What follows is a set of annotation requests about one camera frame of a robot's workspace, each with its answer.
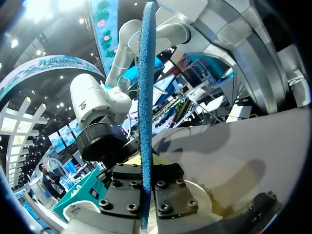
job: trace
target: bolt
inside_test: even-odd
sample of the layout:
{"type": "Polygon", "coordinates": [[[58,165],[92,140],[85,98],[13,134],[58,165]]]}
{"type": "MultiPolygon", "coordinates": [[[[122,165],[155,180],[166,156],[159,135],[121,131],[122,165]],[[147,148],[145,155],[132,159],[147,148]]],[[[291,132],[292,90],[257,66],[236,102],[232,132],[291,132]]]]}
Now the bolt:
{"type": "Polygon", "coordinates": [[[191,208],[197,208],[198,207],[198,202],[195,199],[188,200],[187,204],[191,208]]]}
{"type": "Polygon", "coordinates": [[[101,199],[99,205],[105,210],[111,210],[113,208],[113,205],[106,199],[101,199]]]}
{"type": "Polygon", "coordinates": [[[168,204],[162,204],[158,211],[161,213],[161,214],[168,214],[170,213],[171,209],[170,209],[170,206],[168,204]]]}
{"type": "Polygon", "coordinates": [[[121,187],[121,186],[122,186],[122,183],[120,182],[119,179],[113,179],[113,180],[112,180],[112,184],[113,184],[113,186],[115,186],[115,187],[121,187]]]}
{"type": "Polygon", "coordinates": [[[158,186],[160,189],[164,189],[164,188],[166,188],[167,184],[166,184],[166,182],[164,182],[164,181],[158,181],[158,182],[157,182],[157,186],[158,186]]]}
{"type": "Polygon", "coordinates": [[[139,184],[138,181],[132,180],[132,181],[130,182],[130,187],[131,187],[131,188],[134,188],[134,189],[138,189],[138,188],[140,187],[140,184],[139,184]]]}
{"type": "Polygon", "coordinates": [[[176,184],[179,186],[179,187],[185,187],[185,183],[184,183],[184,180],[183,179],[177,179],[176,180],[176,184]]]}
{"type": "Polygon", "coordinates": [[[136,204],[129,204],[127,210],[135,214],[138,211],[138,206],[136,204]]]}

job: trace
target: person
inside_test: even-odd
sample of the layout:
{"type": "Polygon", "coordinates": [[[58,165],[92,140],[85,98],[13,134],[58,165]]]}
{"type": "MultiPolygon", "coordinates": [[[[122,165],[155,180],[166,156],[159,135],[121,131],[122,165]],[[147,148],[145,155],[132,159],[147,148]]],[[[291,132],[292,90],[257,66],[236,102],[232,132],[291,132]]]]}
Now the person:
{"type": "Polygon", "coordinates": [[[60,201],[66,194],[65,188],[59,182],[59,176],[53,172],[48,172],[47,168],[41,163],[39,170],[43,173],[42,182],[49,193],[58,201],[60,201]]]}

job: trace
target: white robotic arm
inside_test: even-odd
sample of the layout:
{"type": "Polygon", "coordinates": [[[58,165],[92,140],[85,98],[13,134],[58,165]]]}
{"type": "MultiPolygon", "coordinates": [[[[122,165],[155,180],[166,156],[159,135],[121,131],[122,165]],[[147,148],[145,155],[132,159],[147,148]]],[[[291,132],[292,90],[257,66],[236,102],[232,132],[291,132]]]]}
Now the white robotic arm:
{"type": "MultiPolygon", "coordinates": [[[[109,87],[126,83],[123,82],[125,78],[122,75],[128,70],[133,59],[138,56],[141,25],[140,20],[134,19],[120,28],[118,49],[112,69],[106,79],[106,85],[109,87]]],[[[190,38],[189,29],[182,23],[160,25],[156,29],[155,54],[159,54],[170,46],[186,43],[190,38]]]]}
{"type": "MultiPolygon", "coordinates": [[[[71,83],[72,104],[81,130],[104,116],[116,124],[124,122],[131,108],[127,95],[130,81],[122,75],[138,56],[141,21],[131,20],[119,31],[119,44],[105,86],[101,86],[90,74],[80,74],[71,83]]],[[[156,54],[190,40],[188,27],[182,23],[160,25],[156,29],[156,54]]]]}

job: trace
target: yellow surface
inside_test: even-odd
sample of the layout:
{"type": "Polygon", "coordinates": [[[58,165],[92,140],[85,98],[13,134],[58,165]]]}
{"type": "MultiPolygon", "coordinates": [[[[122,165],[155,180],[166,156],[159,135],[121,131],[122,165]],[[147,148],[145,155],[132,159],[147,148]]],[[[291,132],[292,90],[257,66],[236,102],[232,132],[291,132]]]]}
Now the yellow surface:
{"type": "MultiPolygon", "coordinates": [[[[141,155],[137,154],[137,156],[135,156],[134,158],[130,159],[129,161],[126,161],[124,164],[127,164],[127,165],[132,165],[132,164],[141,165],[141,155]]],[[[159,165],[159,164],[170,165],[172,163],[170,163],[167,160],[164,160],[163,158],[153,154],[153,165],[159,165]]]]}

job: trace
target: white structural frame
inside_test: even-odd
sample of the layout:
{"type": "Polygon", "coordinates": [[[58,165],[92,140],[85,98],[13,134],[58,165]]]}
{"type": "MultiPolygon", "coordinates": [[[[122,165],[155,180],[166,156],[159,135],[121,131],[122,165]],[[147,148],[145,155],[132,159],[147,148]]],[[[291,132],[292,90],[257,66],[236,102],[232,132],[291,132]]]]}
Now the white structural frame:
{"type": "Polygon", "coordinates": [[[9,135],[9,142],[6,153],[6,176],[11,187],[18,184],[18,178],[29,154],[27,146],[32,146],[30,136],[38,136],[39,131],[34,130],[36,124],[47,124],[48,120],[41,117],[46,110],[45,104],[41,104],[34,115],[26,114],[31,99],[26,97],[18,111],[8,108],[9,103],[0,112],[0,135],[9,135]]]}

